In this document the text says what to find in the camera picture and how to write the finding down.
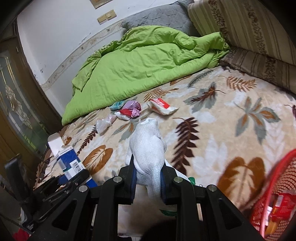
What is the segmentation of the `white sock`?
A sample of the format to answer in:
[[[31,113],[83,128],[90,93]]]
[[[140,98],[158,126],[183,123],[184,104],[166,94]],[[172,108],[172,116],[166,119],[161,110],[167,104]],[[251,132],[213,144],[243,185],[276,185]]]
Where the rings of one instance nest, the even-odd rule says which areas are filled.
[[[151,202],[162,205],[161,169],[165,163],[166,143],[161,137],[158,121],[147,118],[140,122],[129,138],[125,164],[133,158],[137,184],[145,186]]]

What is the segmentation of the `blue white carton box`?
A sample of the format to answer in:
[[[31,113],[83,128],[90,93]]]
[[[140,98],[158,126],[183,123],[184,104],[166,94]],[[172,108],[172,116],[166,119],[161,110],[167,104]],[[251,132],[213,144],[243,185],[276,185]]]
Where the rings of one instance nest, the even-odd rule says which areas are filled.
[[[86,174],[82,184],[89,188],[97,187],[96,182],[78,158],[73,147],[64,145],[59,133],[50,135],[48,144],[67,181],[74,181],[74,178],[77,178],[79,174]]]

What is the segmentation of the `clear plastic bag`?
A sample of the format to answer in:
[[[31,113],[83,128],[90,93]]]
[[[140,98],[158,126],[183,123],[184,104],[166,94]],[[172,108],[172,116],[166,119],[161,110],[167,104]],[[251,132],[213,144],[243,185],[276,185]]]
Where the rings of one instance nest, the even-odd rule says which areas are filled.
[[[104,119],[99,119],[96,121],[95,127],[98,134],[104,133],[116,120],[116,115],[109,114]]]

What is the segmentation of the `red crumpled wrapper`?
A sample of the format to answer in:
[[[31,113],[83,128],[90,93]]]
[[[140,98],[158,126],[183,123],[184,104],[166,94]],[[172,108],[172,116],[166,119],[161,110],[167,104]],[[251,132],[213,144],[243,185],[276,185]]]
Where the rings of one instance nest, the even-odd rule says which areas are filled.
[[[132,117],[132,111],[129,109],[121,109],[116,111],[114,115],[121,120],[128,121]]]

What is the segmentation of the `leaf pattern blanket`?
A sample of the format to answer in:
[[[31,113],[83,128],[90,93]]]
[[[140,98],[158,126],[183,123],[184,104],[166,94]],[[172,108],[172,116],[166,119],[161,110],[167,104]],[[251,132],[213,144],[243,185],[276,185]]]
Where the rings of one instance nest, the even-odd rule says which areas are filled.
[[[171,115],[150,110],[161,98],[179,108]],[[60,135],[74,148],[98,184],[125,164],[137,125],[158,121],[166,160],[196,184],[215,184],[241,211],[250,209],[273,166],[295,148],[295,95],[228,67],[206,69],[134,97],[138,118],[116,119],[104,133],[95,123],[109,108],[65,126]]]

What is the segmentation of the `glass wooden door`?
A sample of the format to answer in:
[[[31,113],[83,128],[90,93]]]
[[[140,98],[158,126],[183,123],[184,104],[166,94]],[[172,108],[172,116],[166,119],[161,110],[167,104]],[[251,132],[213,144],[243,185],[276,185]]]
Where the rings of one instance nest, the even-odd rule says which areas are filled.
[[[47,138],[62,128],[61,117],[29,67],[16,21],[1,32],[1,111],[21,145],[17,153],[44,159]]]

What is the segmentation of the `teal small packet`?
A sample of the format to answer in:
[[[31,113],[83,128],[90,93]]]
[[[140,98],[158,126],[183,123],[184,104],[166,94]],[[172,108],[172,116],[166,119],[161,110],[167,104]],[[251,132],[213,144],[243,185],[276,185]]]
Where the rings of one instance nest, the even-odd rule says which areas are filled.
[[[125,100],[117,101],[114,104],[112,104],[109,108],[111,111],[120,110],[125,105],[125,103],[126,103]]]

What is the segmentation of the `red white snack packet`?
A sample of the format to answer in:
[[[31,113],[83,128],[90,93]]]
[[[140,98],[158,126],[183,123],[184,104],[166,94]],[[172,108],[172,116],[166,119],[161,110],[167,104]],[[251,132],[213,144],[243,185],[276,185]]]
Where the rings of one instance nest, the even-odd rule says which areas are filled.
[[[150,110],[164,116],[171,115],[179,109],[169,105],[167,102],[165,102],[161,98],[150,99],[147,105]]]

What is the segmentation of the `red plastic basket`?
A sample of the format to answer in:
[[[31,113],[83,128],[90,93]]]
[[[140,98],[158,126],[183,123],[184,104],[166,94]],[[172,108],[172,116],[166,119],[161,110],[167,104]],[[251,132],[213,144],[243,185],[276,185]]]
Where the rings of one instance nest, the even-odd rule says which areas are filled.
[[[295,150],[272,171],[249,220],[264,240],[295,240]]]

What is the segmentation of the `green quilt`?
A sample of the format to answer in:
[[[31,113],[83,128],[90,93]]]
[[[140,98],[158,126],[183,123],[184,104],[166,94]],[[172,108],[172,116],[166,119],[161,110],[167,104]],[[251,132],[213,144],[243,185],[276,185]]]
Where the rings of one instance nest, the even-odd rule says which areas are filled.
[[[72,80],[62,124],[146,90],[213,68],[229,52],[219,32],[202,37],[162,26],[139,26],[95,51]]]

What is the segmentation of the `striped lower cushion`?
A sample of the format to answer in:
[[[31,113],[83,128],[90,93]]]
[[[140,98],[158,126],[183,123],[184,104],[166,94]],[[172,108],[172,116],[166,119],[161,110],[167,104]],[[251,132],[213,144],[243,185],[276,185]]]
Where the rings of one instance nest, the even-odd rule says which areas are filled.
[[[295,94],[295,66],[292,64],[234,47],[220,59],[220,64],[263,79]]]

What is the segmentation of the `striped cushion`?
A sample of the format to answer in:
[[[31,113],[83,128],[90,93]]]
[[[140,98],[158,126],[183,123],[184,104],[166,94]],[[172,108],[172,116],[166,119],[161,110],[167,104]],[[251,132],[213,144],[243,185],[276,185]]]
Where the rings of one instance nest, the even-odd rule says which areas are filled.
[[[295,66],[292,64],[234,47],[220,59],[220,64],[263,79],[295,94]]]
[[[221,32],[233,46],[295,65],[295,45],[259,1],[194,1],[188,14],[200,35]]]

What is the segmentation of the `grey quilted pillow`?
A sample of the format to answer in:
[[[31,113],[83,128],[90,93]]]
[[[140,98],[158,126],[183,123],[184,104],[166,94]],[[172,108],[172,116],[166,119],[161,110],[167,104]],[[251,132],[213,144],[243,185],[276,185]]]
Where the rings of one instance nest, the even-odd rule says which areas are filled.
[[[189,36],[199,37],[200,34],[189,18],[188,6],[193,1],[175,1],[154,8],[146,9],[125,18],[121,27],[129,30],[138,26],[164,26],[182,31]]]

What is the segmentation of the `striped upper cushion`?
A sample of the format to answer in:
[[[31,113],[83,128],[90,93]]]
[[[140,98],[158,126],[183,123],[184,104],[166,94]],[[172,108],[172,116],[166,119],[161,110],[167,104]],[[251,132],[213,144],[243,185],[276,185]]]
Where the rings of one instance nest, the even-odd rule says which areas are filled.
[[[221,32],[233,46],[295,65],[295,45],[259,1],[194,1],[188,14],[200,35]]]

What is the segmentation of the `wall panel frame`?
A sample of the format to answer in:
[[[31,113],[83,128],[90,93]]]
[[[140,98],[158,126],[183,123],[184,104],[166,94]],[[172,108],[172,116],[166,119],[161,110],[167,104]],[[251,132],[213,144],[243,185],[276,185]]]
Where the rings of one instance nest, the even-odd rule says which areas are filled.
[[[108,2],[111,2],[112,0],[90,0],[92,5],[94,6],[95,9],[107,4]]]

